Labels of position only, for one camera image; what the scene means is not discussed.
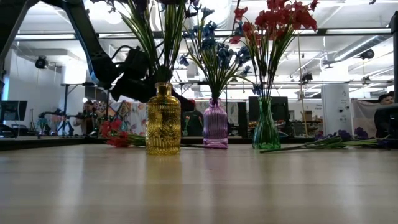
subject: wooden table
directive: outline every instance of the wooden table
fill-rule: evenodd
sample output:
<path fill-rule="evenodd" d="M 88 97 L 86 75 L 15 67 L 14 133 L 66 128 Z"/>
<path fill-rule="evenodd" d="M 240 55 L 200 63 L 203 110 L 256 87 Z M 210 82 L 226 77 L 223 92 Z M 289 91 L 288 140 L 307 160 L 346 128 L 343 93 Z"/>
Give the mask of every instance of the wooden table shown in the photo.
<path fill-rule="evenodd" d="M 398 223 L 398 152 L 0 152 L 0 223 Z"/>

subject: black object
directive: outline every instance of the black object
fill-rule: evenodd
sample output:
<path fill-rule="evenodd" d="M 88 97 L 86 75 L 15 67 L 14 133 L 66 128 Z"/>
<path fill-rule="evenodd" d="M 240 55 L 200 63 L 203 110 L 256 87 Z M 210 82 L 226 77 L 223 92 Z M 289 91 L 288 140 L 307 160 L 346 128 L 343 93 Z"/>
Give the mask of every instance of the black object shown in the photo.
<path fill-rule="evenodd" d="M 289 121 L 289 107 L 287 97 L 273 96 L 271 99 L 271 112 L 274 121 Z M 257 121 L 260 116 L 258 96 L 249 96 L 249 121 Z"/>
<path fill-rule="evenodd" d="M 0 101 L 0 123 L 25 120 L 27 101 Z"/>
<path fill-rule="evenodd" d="M 108 90 L 112 87 L 112 82 L 123 74 L 123 77 L 126 77 L 126 79 L 135 80 L 136 82 L 132 82 L 132 85 L 128 86 L 127 89 L 118 88 L 112 93 L 112 96 L 114 96 L 114 94 L 115 96 L 118 94 L 126 95 L 146 103 L 149 98 L 155 95 L 155 91 L 152 91 L 155 82 L 147 79 L 141 81 L 141 78 L 145 77 L 148 71 L 148 63 L 146 63 L 148 58 L 146 58 L 139 48 L 132 48 L 125 62 L 113 63 L 111 57 L 106 54 L 98 41 L 98 35 L 95 33 L 89 20 L 88 11 L 85 10 L 83 0 L 42 1 L 49 5 L 59 7 L 66 12 L 75 30 L 76 37 L 85 51 L 90 77 L 97 86 Z M 0 14 L 2 17 L 0 22 L 2 24 L 0 33 L 0 63 L 4 61 L 27 11 L 38 2 L 39 0 L 0 1 Z M 127 3 L 128 0 L 117 0 L 117 2 Z M 143 89 L 143 87 L 151 91 L 139 91 Z M 65 102 L 68 93 L 67 89 L 68 86 L 66 87 Z M 182 108 L 193 108 L 190 101 L 186 99 L 180 101 Z"/>
<path fill-rule="evenodd" d="M 394 52 L 394 91 L 398 92 L 398 11 L 394 13 L 390 21 L 392 34 L 392 50 Z"/>
<path fill-rule="evenodd" d="M 372 49 L 368 49 L 359 55 L 359 58 L 362 60 L 372 59 L 373 57 L 374 57 L 374 51 Z"/>
<path fill-rule="evenodd" d="M 46 60 L 46 56 L 39 56 L 35 63 L 36 68 L 46 69 L 49 67 L 49 62 Z"/>
<path fill-rule="evenodd" d="M 398 103 L 381 106 L 374 114 L 376 137 L 398 139 Z"/>

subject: vase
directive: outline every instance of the vase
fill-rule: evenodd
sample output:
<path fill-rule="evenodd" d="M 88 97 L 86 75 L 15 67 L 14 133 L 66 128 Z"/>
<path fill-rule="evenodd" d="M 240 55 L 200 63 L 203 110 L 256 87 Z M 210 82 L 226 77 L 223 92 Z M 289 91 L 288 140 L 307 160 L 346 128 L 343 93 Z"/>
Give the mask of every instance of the vase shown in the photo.
<path fill-rule="evenodd" d="M 279 132 L 272 119 L 271 97 L 259 97 L 260 117 L 254 129 L 253 149 L 280 149 Z"/>
<path fill-rule="evenodd" d="M 203 144 L 216 149 L 228 148 L 228 119 L 220 99 L 211 99 L 203 114 Z"/>
<path fill-rule="evenodd" d="M 181 104 L 172 96 L 172 85 L 156 83 L 156 96 L 147 103 L 146 152 L 151 155 L 180 153 Z"/>

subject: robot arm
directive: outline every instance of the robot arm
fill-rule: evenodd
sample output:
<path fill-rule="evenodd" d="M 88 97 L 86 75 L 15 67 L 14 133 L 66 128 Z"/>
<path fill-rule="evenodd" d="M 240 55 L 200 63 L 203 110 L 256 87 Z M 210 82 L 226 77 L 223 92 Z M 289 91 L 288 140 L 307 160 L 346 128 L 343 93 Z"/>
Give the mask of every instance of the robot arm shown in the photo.
<path fill-rule="evenodd" d="M 42 1 L 62 8 L 67 13 L 76 37 L 85 51 L 91 79 L 97 86 L 110 89 L 112 82 L 123 73 L 123 77 L 126 77 L 125 84 L 130 83 L 130 85 L 124 86 L 127 88 L 113 88 L 111 92 L 113 98 L 118 99 L 120 95 L 124 95 L 145 103 L 155 95 L 155 83 L 151 80 L 141 81 L 147 70 L 143 66 L 147 64 L 146 56 L 139 49 L 131 48 L 126 61 L 116 66 L 111 57 L 102 49 L 85 10 L 83 0 Z M 120 3 L 127 2 L 127 0 L 117 1 Z M 38 2 L 39 0 L 0 0 L 0 15 L 2 17 L 0 19 L 0 63 L 4 61 L 27 11 Z M 174 91 L 172 94 L 181 101 L 183 111 L 193 110 L 193 104 L 190 101 Z"/>
<path fill-rule="evenodd" d="M 27 11 L 39 0 L 2 0 L 0 1 L 1 31 L 0 31 L 0 61 L 4 61 L 15 36 L 27 14 Z M 100 87 L 108 89 L 111 83 L 120 75 L 111 58 L 102 49 L 98 37 L 88 18 L 82 0 L 43 0 L 43 2 L 62 8 L 76 32 L 86 53 L 88 70 L 91 79 Z"/>

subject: ceiling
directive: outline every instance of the ceiling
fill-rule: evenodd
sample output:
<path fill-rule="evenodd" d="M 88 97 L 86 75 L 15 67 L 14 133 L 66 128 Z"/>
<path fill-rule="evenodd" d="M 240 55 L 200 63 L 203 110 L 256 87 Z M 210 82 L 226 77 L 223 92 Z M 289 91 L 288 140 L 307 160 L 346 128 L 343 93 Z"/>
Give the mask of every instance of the ceiling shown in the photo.
<path fill-rule="evenodd" d="M 209 0 L 202 0 L 207 7 L 220 7 L 213 6 L 214 3 Z M 220 20 L 220 17 L 225 20 L 225 26 L 223 29 L 230 30 L 233 25 L 233 11 L 236 8 L 235 0 L 220 0 L 224 2 L 223 6 L 226 10 L 219 10 L 214 14 L 214 20 Z M 389 23 L 391 16 L 398 10 L 398 0 L 396 1 L 376 1 L 375 4 L 369 5 L 368 0 L 346 0 L 346 1 L 333 1 L 333 0 L 320 0 L 317 10 L 314 13 L 314 18 L 317 20 L 319 28 L 368 28 L 368 27 L 386 27 Z M 95 14 L 91 14 L 91 22 L 95 31 L 97 32 L 128 32 L 129 29 L 123 24 L 123 22 L 113 21 L 112 23 L 107 22 L 106 17 L 102 16 L 106 14 L 106 9 L 93 8 L 90 2 L 86 1 L 86 7 L 90 8 L 90 11 L 96 11 Z M 246 14 L 247 18 L 253 21 L 258 12 L 263 9 L 267 9 L 265 0 L 242 0 L 240 7 L 248 7 L 249 10 Z M 159 23 L 153 24 L 153 29 L 157 30 Z M 48 33 L 73 33 L 73 28 L 70 25 L 68 17 L 61 10 L 55 7 L 39 3 L 32 7 L 26 15 L 24 22 L 21 25 L 20 34 L 48 34 Z M 391 80 L 392 79 L 392 39 L 387 39 L 384 42 L 372 47 L 375 52 L 375 56 L 371 60 L 364 60 L 358 58 L 349 58 L 343 62 L 334 63 L 332 69 L 325 69 L 327 66 L 323 65 L 324 60 L 330 60 L 336 52 L 347 48 L 353 42 L 363 37 L 352 35 L 352 36 L 327 36 L 327 37 L 300 37 L 300 48 L 298 45 L 298 39 L 292 41 L 291 45 L 285 53 L 285 57 L 281 60 L 279 69 L 277 71 L 277 82 L 286 82 L 299 80 L 300 76 L 300 62 L 302 65 L 302 73 L 311 72 L 314 81 L 346 81 L 346 80 L 361 80 L 364 76 L 370 75 L 371 80 Z M 114 51 L 124 44 L 136 46 L 138 45 L 136 40 L 101 40 L 101 45 L 104 50 L 113 54 Z M 43 49 L 64 49 L 67 50 L 67 55 L 72 55 L 70 58 L 65 58 L 65 54 L 59 55 L 59 57 L 51 57 L 53 62 L 65 63 L 65 60 L 85 60 L 85 53 L 77 40 L 64 40 L 64 41 L 24 41 L 18 42 L 18 47 L 21 48 L 25 54 L 29 56 L 37 56 L 35 52 Z M 182 43 L 180 49 L 181 53 L 187 51 L 185 43 Z M 119 60 L 123 60 L 125 55 L 123 53 L 119 57 Z M 254 75 L 248 76 L 249 79 L 254 80 Z M 200 74 L 198 75 L 193 65 L 183 70 L 178 71 L 178 76 L 175 75 L 173 82 L 188 82 L 197 81 L 198 78 L 203 78 Z M 391 86 L 392 84 L 378 84 L 368 87 L 366 85 L 350 86 L 354 91 L 357 89 L 363 89 L 363 91 L 380 91 Z M 298 90 L 298 85 L 277 85 L 276 88 L 279 93 L 275 94 L 288 94 L 292 97 Z M 228 91 L 229 98 L 245 98 L 251 94 L 250 86 L 248 84 L 230 86 L 231 90 Z M 320 85 L 315 86 L 309 83 L 304 88 L 310 95 L 320 91 Z M 191 86 L 187 88 L 185 92 L 187 97 L 207 97 L 209 95 L 208 89 L 205 86 Z"/>

